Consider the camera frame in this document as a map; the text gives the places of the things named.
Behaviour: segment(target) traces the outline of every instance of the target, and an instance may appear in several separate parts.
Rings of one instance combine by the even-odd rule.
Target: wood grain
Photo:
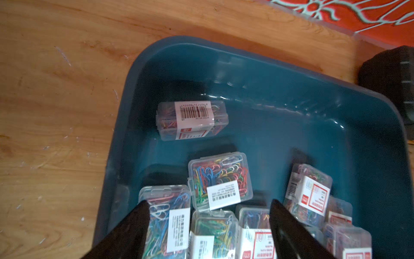
[[[125,77],[144,48],[173,35],[348,82],[382,51],[248,0],[1,1],[1,258],[90,249]]]

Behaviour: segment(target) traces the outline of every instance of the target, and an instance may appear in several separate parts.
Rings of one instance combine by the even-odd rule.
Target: red-bordered label
[[[332,224],[336,223],[349,223],[352,224],[352,217],[342,215],[333,211],[328,213],[328,222]]]
[[[253,246],[253,259],[273,259],[274,253],[272,232],[257,232]]]
[[[371,259],[372,248],[345,248],[342,252],[343,259]]]
[[[318,188],[319,188],[319,189],[321,189],[321,190],[323,190],[326,194],[328,193],[328,191],[327,191],[327,190],[323,189],[323,188],[322,188],[322,187],[320,187],[319,185],[314,184],[314,185],[313,185],[313,188],[312,188],[312,193],[310,194],[310,198],[309,198],[309,200],[310,200],[310,201],[312,201],[312,195],[313,195],[314,193],[319,192]],[[328,199],[327,199],[327,195],[325,195],[325,199],[324,199],[324,201],[323,201],[323,205],[319,205],[319,204],[317,204],[317,203],[312,203],[312,202],[310,202],[310,203],[309,203],[309,207],[314,208],[314,209],[316,209],[317,211],[320,211],[320,212],[322,212],[322,213],[323,213],[323,208],[325,207],[325,204],[326,204],[326,201],[327,201],[327,200],[328,200]]]

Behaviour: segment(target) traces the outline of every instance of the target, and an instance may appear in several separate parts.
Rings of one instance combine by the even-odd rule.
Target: teal plastic bin
[[[222,100],[229,124],[209,138],[162,141],[160,102]],[[353,206],[374,258],[412,258],[412,180],[402,120],[384,96],[209,41],[160,40],[133,63],[109,152],[94,245],[138,203],[144,186],[187,184],[188,162],[243,152],[251,205],[283,201],[294,163],[330,175]]]

